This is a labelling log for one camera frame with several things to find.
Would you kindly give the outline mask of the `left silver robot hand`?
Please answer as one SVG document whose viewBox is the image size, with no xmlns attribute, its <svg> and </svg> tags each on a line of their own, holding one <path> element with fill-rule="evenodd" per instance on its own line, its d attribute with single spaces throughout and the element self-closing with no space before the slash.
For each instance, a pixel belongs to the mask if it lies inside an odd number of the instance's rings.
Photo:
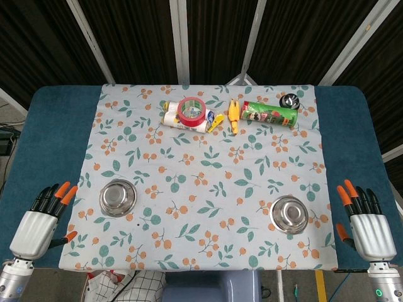
<svg viewBox="0 0 403 302">
<path fill-rule="evenodd" d="M 54 238 L 59 220 L 76 195 L 77 186 L 70 182 L 44 188 L 23 215 L 9 246 L 15 259 L 33 261 L 41 258 L 49 249 L 65 245 L 76 236 L 70 231 L 61 238 Z"/>
</svg>

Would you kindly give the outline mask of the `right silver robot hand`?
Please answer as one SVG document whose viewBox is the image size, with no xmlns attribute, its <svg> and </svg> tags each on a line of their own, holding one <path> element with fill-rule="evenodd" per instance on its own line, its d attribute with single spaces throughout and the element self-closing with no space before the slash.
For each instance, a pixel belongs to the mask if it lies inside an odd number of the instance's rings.
<svg viewBox="0 0 403 302">
<path fill-rule="evenodd" d="M 371 189 L 354 186 L 349 179 L 337 187 L 343 208 L 349 219 L 351 235 L 342 223 L 336 224 L 340 240 L 355 249 L 368 262 L 391 261 L 396 247 L 387 217 L 382 213 L 379 200 Z"/>
</svg>

